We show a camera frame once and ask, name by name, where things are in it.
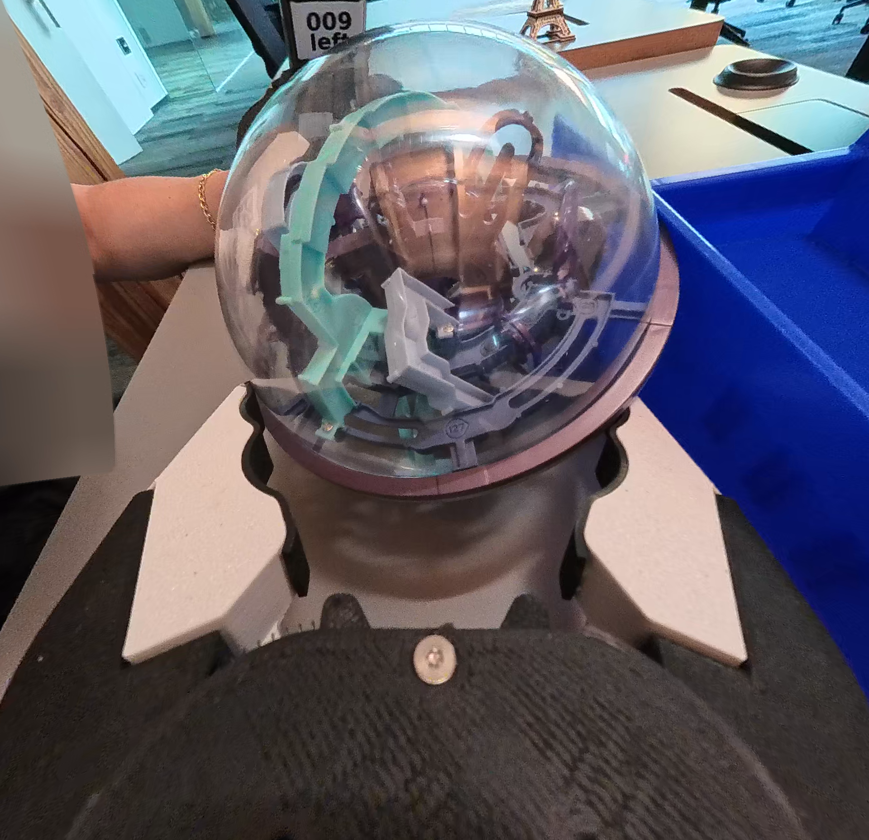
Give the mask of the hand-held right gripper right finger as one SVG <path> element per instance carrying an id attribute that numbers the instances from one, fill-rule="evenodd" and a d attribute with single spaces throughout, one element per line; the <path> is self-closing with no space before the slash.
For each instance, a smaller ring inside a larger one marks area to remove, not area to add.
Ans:
<path id="1" fill-rule="evenodd" d="M 565 544 L 585 561 L 559 628 L 747 660 L 714 485 L 639 399 L 559 465 Z"/>

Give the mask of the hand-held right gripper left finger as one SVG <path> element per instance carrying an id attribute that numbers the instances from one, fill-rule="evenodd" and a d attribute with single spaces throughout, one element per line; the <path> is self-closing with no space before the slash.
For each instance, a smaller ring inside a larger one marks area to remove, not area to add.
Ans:
<path id="1" fill-rule="evenodd" d="M 291 532 L 263 476 L 271 461 L 255 405 L 235 387 L 151 485 L 126 662 L 209 634 L 236 654 L 288 634 Z"/>

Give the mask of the clear plastic maze ball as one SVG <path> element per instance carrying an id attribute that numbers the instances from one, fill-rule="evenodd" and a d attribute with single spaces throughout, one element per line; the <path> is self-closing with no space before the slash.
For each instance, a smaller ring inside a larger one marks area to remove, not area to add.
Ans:
<path id="1" fill-rule="evenodd" d="M 392 498 L 502 485 L 600 432 L 679 300 L 640 157 L 587 78 L 433 20 L 279 85 L 229 170 L 215 278 L 270 435 Z"/>

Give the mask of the person's left forearm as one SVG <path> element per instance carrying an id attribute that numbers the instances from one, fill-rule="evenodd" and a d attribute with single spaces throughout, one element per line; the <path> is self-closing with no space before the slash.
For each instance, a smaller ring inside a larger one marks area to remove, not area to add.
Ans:
<path id="1" fill-rule="evenodd" d="M 158 281 L 212 261 L 229 172 L 72 183 L 97 283 Z"/>

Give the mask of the blue plastic bin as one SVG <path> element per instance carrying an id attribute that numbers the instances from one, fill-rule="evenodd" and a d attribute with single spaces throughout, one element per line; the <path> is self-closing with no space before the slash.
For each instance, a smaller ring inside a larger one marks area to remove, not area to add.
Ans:
<path id="1" fill-rule="evenodd" d="M 642 390 L 868 682 L 867 138 L 659 180 L 679 308 Z"/>

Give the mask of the small tower model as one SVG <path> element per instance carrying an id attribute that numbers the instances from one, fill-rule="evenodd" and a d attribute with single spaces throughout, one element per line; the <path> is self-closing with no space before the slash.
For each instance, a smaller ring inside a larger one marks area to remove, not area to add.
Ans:
<path id="1" fill-rule="evenodd" d="M 575 34 L 568 27 L 561 0 L 532 0 L 520 35 L 549 43 L 572 43 Z"/>

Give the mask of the wooden cabinet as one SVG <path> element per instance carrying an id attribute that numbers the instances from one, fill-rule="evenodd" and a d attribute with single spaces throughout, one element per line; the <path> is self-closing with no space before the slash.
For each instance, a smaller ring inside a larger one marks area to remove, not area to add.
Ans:
<path id="1" fill-rule="evenodd" d="M 20 30 L 16 35 L 71 182 L 93 185 L 122 178 L 120 167 L 87 126 L 37 52 Z M 180 284 L 180 276 L 151 282 L 99 284 L 97 297 L 106 335 L 128 356 L 140 361 Z"/>

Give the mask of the long wooden desk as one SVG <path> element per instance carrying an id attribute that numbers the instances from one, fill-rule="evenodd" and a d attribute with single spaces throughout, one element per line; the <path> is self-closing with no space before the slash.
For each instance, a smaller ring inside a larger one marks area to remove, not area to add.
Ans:
<path id="1" fill-rule="evenodd" d="M 650 0 L 560 0 L 573 40 L 540 42 L 583 72 L 714 46 L 723 30 L 717 14 Z M 492 25 L 519 34 L 533 0 L 458 0 L 450 20 Z"/>

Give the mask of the black desk grommet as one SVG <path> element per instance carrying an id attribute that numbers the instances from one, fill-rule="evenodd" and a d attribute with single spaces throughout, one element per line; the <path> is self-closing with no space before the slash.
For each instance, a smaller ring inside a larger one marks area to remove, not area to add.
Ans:
<path id="1" fill-rule="evenodd" d="M 714 79 L 728 91 L 779 91 L 796 85 L 798 66 L 779 58 L 746 58 L 729 63 Z"/>

